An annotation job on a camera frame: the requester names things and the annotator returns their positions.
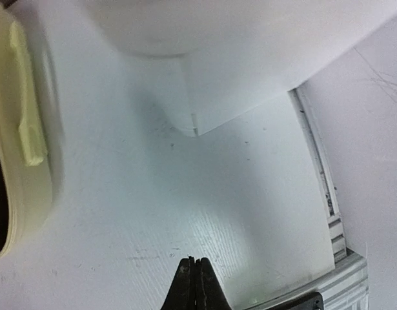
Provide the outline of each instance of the beige container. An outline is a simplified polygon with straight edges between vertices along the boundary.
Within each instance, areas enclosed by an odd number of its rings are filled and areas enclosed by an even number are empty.
[[[2,257],[42,226],[52,202],[52,184],[25,34],[1,5],[0,164],[8,211]],[[4,227],[2,208],[0,204],[0,226]]]

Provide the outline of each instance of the white surface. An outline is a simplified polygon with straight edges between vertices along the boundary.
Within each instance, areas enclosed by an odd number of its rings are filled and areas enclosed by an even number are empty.
[[[122,53],[153,56],[151,79],[179,93],[157,103],[188,136],[299,86],[397,14],[397,0],[76,2]]]
[[[367,256],[371,310],[397,309],[397,18],[302,88],[348,246]]]
[[[0,310],[159,309],[187,255],[213,261],[237,309],[334,267],[286,94],[187,138],[142,88],[137,60],[69,2],[20,0],[15,12],[30,34],[56,200],[43,230],[0,260]]]

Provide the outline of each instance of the yellow handle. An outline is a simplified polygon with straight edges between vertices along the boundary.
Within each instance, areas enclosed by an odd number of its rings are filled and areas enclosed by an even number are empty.
[[[37,109],[32,65],[26,47],[22,26],[13,22],[10,26],[10,47],[15,53],[21,87],[21,121],[19,135],[26,166],[39,165],[47,155],[42,126]]]

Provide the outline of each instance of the container handle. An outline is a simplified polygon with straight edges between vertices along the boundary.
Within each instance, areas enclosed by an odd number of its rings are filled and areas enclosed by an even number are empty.
[[[19,136],[26,166],[38,166],[48,154],[37,109],[32,64],[26,47],[26,36],[22,26],[14,21],[10,26],[10,48],[15,54],[19,70],[21,93],[21,121]]]

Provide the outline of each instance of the cream-colored bin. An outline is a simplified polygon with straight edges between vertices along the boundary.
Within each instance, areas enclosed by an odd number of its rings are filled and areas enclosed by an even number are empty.
[[[23,28],[1,5],[0,162],[9,211],[2,257],[42,226],[52,183]]]

